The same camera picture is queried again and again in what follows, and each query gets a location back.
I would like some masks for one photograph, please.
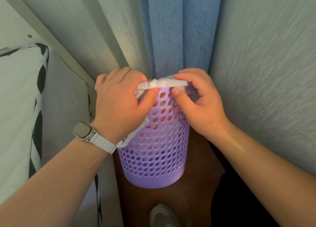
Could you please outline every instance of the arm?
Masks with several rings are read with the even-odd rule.
[[[201,96],[193,103],[183,91],[172,89],[191,126],[226,156],[279,225],[316,226],[316,178],[230,123],[205,71],[185,69],[174,77],[192,82]]]
[[[152,89],[138,104],[134,93],[146,80],[127,67],[98,77],[91,125],[99,134],[117,144],[141,124],[158,95]],[[0,206],[0,226],[70,226],[107,155],[75,138]]]

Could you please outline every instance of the bed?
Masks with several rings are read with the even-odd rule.
[[[92,120],[96,93],[95,82],[21,0],[0,0],[0,9],[1,204],[74,138],[77,122]],[[111,156],[72,226],[123,226]]]

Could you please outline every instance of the black pants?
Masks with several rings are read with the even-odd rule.
[[[211,205],[212,227],[279,226],[234,169],[223,174]]]

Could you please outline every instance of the watch screen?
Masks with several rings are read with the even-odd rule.
[[[79,122],[73,129],[73,133],[80,139],[85,139],[91,133],[92,127],[85,124],[84,122]]]

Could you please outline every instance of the hand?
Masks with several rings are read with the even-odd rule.
[[[138,104],[135,90],[144,81],[143,73],[129,67],[97,78],[96,114],[91,126],[115,145],[140,126],[156,101],[159,88],[148,90]]]
[[[229,122],[211,77],[198,68],[180,70],[174,77],[192,82],[198,90],[200,98],[196,103],[177,87],[172,88],[172,94],[192,128],[211,141]]]

